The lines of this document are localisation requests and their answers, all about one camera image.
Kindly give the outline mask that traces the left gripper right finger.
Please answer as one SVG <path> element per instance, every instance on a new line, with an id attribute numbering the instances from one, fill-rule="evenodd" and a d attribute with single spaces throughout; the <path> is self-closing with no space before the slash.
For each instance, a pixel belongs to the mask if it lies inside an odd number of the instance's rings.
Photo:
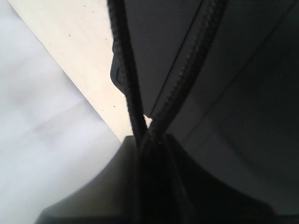
<path id="1" fill-rule="evenodd" d="M 176 200 L 184 224 L 276 224 L 272 208 L 205 171 L 171 135 L 164 136 Z"/>

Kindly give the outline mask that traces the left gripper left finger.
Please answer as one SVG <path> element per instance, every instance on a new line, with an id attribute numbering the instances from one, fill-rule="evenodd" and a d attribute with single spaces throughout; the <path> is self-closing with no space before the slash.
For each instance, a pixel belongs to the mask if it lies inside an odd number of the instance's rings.
<path id="1" fill-rule="evenodd" d="M 138 224 L 139 158 L 127 136 L 105 168 L 88 184 L 45 208 L 37 224 Z"/>

